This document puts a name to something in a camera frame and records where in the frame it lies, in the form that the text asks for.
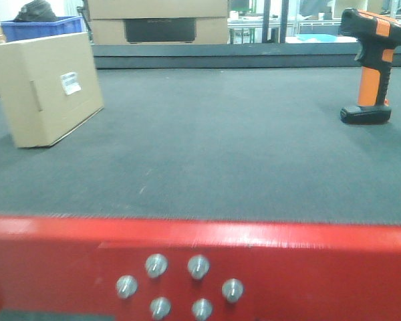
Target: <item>scanner base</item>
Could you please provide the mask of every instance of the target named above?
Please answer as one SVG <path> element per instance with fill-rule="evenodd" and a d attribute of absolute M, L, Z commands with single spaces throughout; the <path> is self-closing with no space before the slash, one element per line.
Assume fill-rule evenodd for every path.
<path fill-rule="evenodd" d="M 390 118 L 389 106 L 351 106 L 340 110 L 340 118 L 345 124 L 383 124 Z"/>

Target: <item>cardboard box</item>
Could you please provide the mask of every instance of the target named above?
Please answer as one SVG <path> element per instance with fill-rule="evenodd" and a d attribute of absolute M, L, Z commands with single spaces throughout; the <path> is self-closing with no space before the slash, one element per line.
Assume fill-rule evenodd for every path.
<path fill-rule="evenodd" d="M 0 98 L 16 146 L 55 144 L 104 105 L 88 35 L 0 45 Z"/>
<path fill-rule="evenodd" d="M 94 43 L 98 45 L 130 45 L 126 41 L 124 20 L 91 21 Z M 197 18 L 193 44 L 226 44 L 229 39 L 227 18 Z M 184 44 L 181 42 L 143 42 L 145 44 Z"/>
<path fill-rule="evenodd" d="M 227 17 L 227 0 L 89 0 L 91 19 Z"/>

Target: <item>scanner grip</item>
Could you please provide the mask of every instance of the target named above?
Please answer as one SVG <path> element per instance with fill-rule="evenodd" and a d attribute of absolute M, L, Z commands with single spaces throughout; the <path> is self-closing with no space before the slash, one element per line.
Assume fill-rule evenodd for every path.
<path fill-rule="evenodd" d="M 360 42 L 362 48 L 356 60 L 363 68 L 358 106 L 383 106 L 386 104 L 394 48 L 375 41 Z"/>

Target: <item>cardboard box stack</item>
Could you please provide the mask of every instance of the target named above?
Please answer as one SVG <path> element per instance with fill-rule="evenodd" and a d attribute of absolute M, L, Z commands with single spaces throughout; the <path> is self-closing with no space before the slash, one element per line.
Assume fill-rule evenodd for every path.
<path fill-rule="evenodd" d="M 227 43 L 229 38 L 227 0 L 90 0 L 89 11 L 94 42 L 99 45 L 130 44 L 125 19 L 195 18 L 196 38 L 191 43 Z"/>

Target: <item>black plastic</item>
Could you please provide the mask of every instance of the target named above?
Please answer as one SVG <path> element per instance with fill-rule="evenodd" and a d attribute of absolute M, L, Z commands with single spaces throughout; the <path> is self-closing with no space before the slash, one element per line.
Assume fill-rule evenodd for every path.
<path fill-rule="evenodd" d="M 373 41 L 374 39 L 385 43 L 389 49 L 401 45 L 401 25 L 390 22 L 389 36 L 378 35 L 377 19 L 369 19 L 360 15 L 357 9 L 345 9 L 342 13 L 342 24 L 340 25 L 340 33 L 359 40 Z"/>
<path fill-rule="evenodd" d="M 389 106 L 342 108 L 340 117 L 346 124 L 383 124 L 390 119 L 392 109 Z"/>
<path fill-rule="evenodd" d="M 388 45 L 375 40 L 361 40 L 361 50 L 355 60 L 360 62 L 362 66 L 378 70 L 380 72 L 380 84 L 377 93 L 375 105 L 384 105 L 386 92 L 388 91 L 390 71 L 392 69 L 391 62 L 382 60 L 385 49 L 390 49 Z"/>
<path fill-rule="evenodd" d="M 125 19 L 129 42 L 192 42 L 196 38 L 195 18 Z"/>

